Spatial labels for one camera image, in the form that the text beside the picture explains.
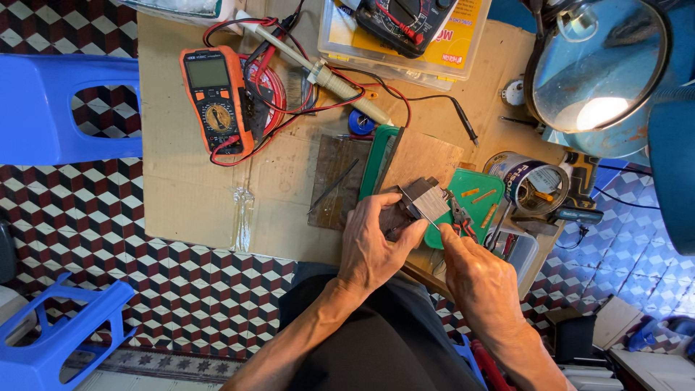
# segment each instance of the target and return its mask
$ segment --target patterned tile floor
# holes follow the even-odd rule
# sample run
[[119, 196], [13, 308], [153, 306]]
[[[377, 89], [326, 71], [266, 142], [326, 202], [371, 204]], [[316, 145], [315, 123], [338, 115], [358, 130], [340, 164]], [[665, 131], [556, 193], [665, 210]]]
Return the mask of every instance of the patterned tile floor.
[[[135, 12], [111, 0], [0, 0], [0, 52], [135, 56]], [[137, 100], [127, 86], [76, 95], [76, 123], [101, 137], [140, 135]], [[0, 166], [0, 218], [12, 223], [19, 276], [10, 286], [36, 295], [59, 273], [86, 289], [116, 280], [136, 296], [124, 312], [139, 327], [134, 346], [247, 358], [275, 334], [277, 299], [294, 262], [163, 241], [145, 235], [142, 160], [115, 159], [65, 166]], [[655, 205], [647, 177], [625, 173], [607, 188], [628, 202]], [[521, 301], [529, 323], [549, 331], [545, 312], [572, 305], [596, 310], [611, 294], [657, 318], [695, 317], [695, 267], [669, 241], [659, 211], [597, 198], [604, 221], [581, 246], [555, 247], [531, 292]], [[579, 227], [567, 224], [559, 245], [571, 247]], [[437, 313], [451, 335], [470, 329], [453, 303], [439, 298]], [[81, 304], [54, 300], [52, 320]], [[102, 330], [92, 337], [107, 340]], [[647, 351], [674, 349], [667, 330]]]

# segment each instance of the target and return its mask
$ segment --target orange multimeter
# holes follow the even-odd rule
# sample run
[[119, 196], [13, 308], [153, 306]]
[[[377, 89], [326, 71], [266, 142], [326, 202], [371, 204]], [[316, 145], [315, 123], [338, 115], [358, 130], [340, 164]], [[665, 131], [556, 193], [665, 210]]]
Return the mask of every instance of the orange multimeter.
[[234, 142], [220, 148], [217, 155], [250, 154], [254, 138], [243, 110], [247, 97], [239, 56], [226, 46], [185, 49], [179, 62], [208, 153], [232, 137]]

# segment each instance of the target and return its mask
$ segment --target man's left hand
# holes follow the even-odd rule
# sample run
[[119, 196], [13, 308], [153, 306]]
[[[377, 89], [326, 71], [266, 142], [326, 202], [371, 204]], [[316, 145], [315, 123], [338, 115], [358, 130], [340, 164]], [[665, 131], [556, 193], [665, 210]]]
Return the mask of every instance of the man's left hand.
[[371, 195], [347, 214], [339, 285], [363, 300], [403, 266], [429, 224], [426, 220], [412, 223], [390, 246], [379, 228], [379, 213], [401, 197], [399, 193]]

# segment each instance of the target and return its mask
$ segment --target forearm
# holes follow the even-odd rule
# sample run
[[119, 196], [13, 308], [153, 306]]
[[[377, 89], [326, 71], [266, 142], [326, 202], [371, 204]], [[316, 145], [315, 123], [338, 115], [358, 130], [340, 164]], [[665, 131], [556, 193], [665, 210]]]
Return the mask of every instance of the forearm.
[[516, 334], [515, 338], [506, 341], [491, 338], [484, 345], [521, 390], [576, 391], [550, 357], [533, 327], [524, 322]]
[[333, 334], [366, 296], [347, 291], [337, 278], [292, 323], [246, 362], [222, 387], [232, 390], [283, 390], [309, 352]]

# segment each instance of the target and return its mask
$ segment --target pliers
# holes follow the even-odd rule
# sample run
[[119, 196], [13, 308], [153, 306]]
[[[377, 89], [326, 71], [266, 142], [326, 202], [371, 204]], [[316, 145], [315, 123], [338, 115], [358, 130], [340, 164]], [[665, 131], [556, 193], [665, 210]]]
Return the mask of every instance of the pliers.
[[451, 213], [454, 215], [454, 223], [451, 225], [454, 228], [454, 232], [461, 236], [461, 231], [463, 230], [476, 244], [479, 244], [477, 235], [473, 231], [473, 219], [471, 219], [471, 215], [468, 214], [466, 209], [459, 205], [456, 197], [451, 198]]

